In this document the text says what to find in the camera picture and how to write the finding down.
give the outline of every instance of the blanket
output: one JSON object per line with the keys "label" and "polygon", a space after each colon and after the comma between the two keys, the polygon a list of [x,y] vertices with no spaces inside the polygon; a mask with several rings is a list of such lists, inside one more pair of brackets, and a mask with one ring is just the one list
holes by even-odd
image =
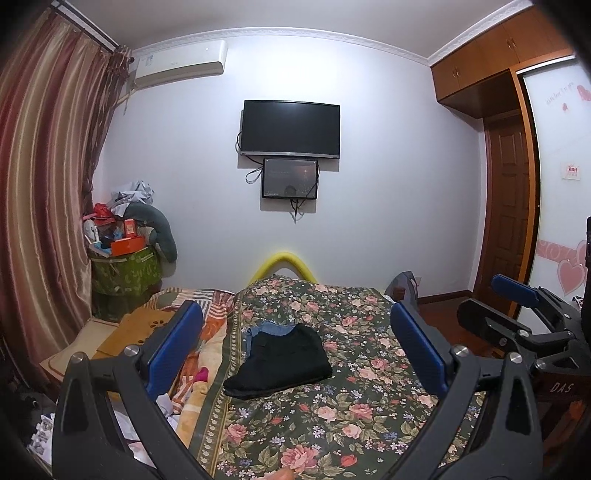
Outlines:
{"label": "blanket", "polygon": [[[187,403],[189,450],[218,479],[263,477],[282,467],[304,480],[381,477],[437,403],[422,388],[389,327],[392,303],[370,288],[331,287],[274,275],[234,298],[215,378]],[[318,331],[333,377],[242,401],[223,381],[245,357],[245,332],[262,320]],[[476,395],[444,461],[461,455],[478,417]]]}

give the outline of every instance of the black tv screen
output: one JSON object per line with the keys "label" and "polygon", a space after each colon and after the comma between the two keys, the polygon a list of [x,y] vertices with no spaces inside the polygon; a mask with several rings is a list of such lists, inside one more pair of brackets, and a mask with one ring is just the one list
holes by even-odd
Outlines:
{"label": "black tv screen", "polygon": [[246,100],[240,152],[339,158],[340,106]]}

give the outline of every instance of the wall-mounted monitor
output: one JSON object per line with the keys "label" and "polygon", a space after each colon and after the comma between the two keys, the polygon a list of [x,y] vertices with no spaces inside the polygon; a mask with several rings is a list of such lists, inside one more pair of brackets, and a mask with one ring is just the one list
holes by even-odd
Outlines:
{"label": "wall-mounted monitor", "polygon": [[262,169],[262,197],[316,200],[318,172],[317,160],[266,158]]}
{"label": "wall-mounted monitor", "polygon": [[339,158],[340,106],[246,100],[240,153]]}

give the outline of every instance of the metal screw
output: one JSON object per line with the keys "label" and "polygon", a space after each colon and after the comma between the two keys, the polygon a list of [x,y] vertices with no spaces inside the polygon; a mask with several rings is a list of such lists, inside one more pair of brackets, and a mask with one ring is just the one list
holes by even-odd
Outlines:
{"label": "metal screw", "polygon": [[523,361],[523,357],[517,352],[511,352],[509,354],[509,360],[511,360],[514,364],[520,364]]}
{"label": "metal screw", "polygon": [[123,349],[123,353],[127,356],[136,356],[139,353],[139,346],[134,343],[128,345]]}
{"label": "metal screw", "polygon": [[470,349],[467,346],[463,346],[463,345],[456,345],[452,349],[452,352],[456,356],[468,356],[468,355],[470,355]]}
{"label": "metal screw", "polygon": [[75,364],[79,364],[84,360],[84,352],[76,352],[70,357],[70,362],[74,362]]}

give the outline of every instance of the pink heart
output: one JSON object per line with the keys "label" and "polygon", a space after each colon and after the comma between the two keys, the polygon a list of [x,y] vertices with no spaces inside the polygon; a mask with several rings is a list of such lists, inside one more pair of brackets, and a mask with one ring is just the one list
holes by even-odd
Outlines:
{"label": "pink heart", "polygon": [[575,291],[585,281],[587,272],[582,265],[572,266],[570,260],[558,264],[558,281],[565,295]]}

